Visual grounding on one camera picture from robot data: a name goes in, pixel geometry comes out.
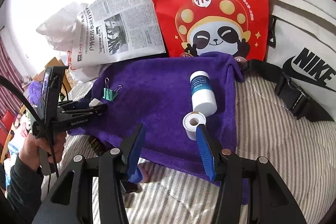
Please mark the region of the dark sleeve forearm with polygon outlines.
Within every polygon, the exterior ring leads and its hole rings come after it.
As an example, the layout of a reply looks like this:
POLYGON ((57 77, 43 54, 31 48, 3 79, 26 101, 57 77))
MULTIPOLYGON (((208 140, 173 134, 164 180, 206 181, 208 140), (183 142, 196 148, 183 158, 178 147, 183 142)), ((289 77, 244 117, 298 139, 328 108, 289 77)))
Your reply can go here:
POLYGON ((42 204, 41 168, 33 170, 17 157, 10 176, 7 195, 1 194, 1 223, 32 223, 42 204))

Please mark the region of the person's left hand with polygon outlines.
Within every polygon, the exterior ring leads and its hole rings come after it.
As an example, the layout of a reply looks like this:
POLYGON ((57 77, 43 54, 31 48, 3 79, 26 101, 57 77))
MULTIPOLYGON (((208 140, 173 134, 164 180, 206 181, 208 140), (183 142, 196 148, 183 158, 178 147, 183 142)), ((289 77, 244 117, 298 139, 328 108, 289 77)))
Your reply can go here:
MULTIPOLYGON (((66 143, 67 133, 59 133, 54 140, 54 152, 56 162, 59 163, 62 160, 64 145, 66 143)), ((25 138, 23 148, 19 152, 19 159, 30 169, 36 171, 41 165, 39 159, 39 149, 51 154, 49 143, 44 138, 36 138, 32 133, 29 133, 25 138)))

